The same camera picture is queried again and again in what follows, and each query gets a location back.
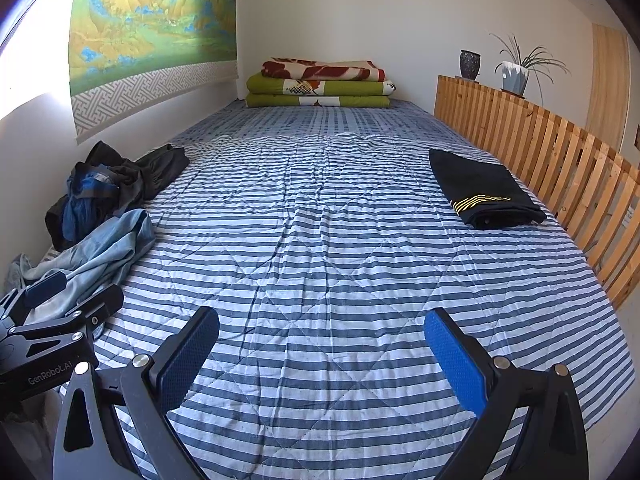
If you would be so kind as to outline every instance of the landscape painting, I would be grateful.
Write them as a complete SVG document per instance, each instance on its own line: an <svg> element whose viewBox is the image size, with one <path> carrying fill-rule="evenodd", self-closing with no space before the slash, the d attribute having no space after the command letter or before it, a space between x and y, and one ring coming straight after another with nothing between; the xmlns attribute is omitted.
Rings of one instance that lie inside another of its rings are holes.
<svg viewBox="0 0 640 480"><path fill-rule="evenodd" d="M74 0L71 95L163 68L236 59L236 0Z"/></svg>

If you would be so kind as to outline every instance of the silver bolt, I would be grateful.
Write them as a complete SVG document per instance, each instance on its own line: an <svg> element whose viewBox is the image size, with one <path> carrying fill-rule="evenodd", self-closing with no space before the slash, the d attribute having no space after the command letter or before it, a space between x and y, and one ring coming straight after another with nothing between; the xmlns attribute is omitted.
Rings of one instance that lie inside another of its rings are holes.
<svg viewBox="0 0 640 480"><path fill-rule="evenodd" d="M511 366L511 362L506 357L498 355L498 357L494 357L494 365L498 370L506 370Z"/></svg>
<svg viewBox="0 0 640 480"><path fill-rule="evenodd" d="M87 361L79 362L76 365L76 370L75 370L76 374L82 375L82 374L86 373L87 371L89 371L89 363Z"/></svg>
<svg viewBox="0 0 640 480"><path fill-rule="evenodd" d="M554 371L561 377L567 377L567 375L569 375L569 368L567 368L565 365L554 366Z"/></svg>
<svg viewBox="0 0 640 480"><path fill-rule="evenodd" d="M146 354L139 354L136 355L131 362L136 368L142 368L148 364L149 356Z"/></svg>

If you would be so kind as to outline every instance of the wooden bed rail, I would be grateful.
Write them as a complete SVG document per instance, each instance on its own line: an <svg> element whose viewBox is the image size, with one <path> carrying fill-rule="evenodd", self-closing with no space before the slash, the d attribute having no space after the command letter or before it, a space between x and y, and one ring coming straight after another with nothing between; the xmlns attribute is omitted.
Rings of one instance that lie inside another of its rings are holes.
<svg viewBox="0 0 640 480"><path fill-rule="evenodd" d="M434 115L545 203L619 308L640 281L638 169L549 110L467 80L439 76Z"/></svg>

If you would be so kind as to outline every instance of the striped bed sheet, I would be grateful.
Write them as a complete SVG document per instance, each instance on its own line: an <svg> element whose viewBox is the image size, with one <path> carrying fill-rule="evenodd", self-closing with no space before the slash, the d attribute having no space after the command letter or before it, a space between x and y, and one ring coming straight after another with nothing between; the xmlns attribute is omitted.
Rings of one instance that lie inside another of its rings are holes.
<svg viewBox="0 0 640 480"><path fill-rule="evenodd" d="M211 478L435 476L474 420L424 341L436 306L491 355L567 364L587 428L632 384L622 330L581 251L546 208L539 226L465 226L428 149L496 159L417 106L234 102L174 143L191 164L147 205L158 241L95 345L102 366L122 366L199 306L217 310L220 339L168 414ZM518 410L487 478L523 419Z"/></svg>

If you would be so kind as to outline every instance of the folded black clothing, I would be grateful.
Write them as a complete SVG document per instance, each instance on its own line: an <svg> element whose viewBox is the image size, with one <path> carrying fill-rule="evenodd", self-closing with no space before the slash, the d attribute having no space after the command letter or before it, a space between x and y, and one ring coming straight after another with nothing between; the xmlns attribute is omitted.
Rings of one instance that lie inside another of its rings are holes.
<svg viewBox="0 0 640 480"><path fill-rule="evenodd" d="M503 165L442 150L429 150L429 162L440 189L465 224L503 229L545 221L545 213Z"/></svg>
<svg viewBox="0 0 640 480"><path fill-rule="evenodd" d="M116 150L101 140L92 147L85 162L79 162L72 171L70 179L81 180L87 174L105 173L108 170L109 181L117 186L117 194L108 194L104 190L93 192L91 202L85 208L91 211L82 216L90 219L75 225L76 233L89 233L112 216L121 216L127 211L142 207L145 200L151 200L165 187L171 184L189 164L184 148L174 148L170 144L161 146L135 162L123 158ZM85 198L86 192L80 194ZM60 198L45 215L45 224L53 247L63 251L80 240L80 236L69 240L63 231L64 213L71 198L69 193Z"/></svg>

